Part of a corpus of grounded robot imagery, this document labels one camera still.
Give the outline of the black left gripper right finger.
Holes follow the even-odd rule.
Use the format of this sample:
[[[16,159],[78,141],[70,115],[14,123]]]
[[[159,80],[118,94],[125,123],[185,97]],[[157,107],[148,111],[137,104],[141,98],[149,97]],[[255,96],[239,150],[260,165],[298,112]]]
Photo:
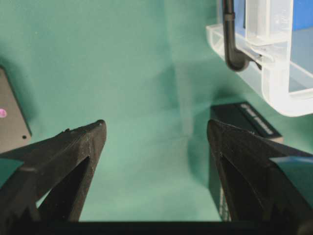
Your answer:
[[[312,154],[214,119],[207,138],[231,217],[221,233],[312,234]]]

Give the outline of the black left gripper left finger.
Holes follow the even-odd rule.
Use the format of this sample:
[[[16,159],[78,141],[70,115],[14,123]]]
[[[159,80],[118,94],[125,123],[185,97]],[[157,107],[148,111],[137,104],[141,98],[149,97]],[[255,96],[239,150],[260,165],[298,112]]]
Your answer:
[[[22,164],[0,188],[0,232],[77,222],[107,138],[103,120],[1,154]]]

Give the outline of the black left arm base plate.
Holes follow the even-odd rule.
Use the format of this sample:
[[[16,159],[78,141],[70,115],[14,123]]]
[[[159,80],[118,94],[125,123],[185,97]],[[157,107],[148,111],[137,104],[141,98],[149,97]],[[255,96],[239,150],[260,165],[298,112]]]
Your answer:
[[[0,152],[27,145],[31,132],[4,68],[0,69]]]

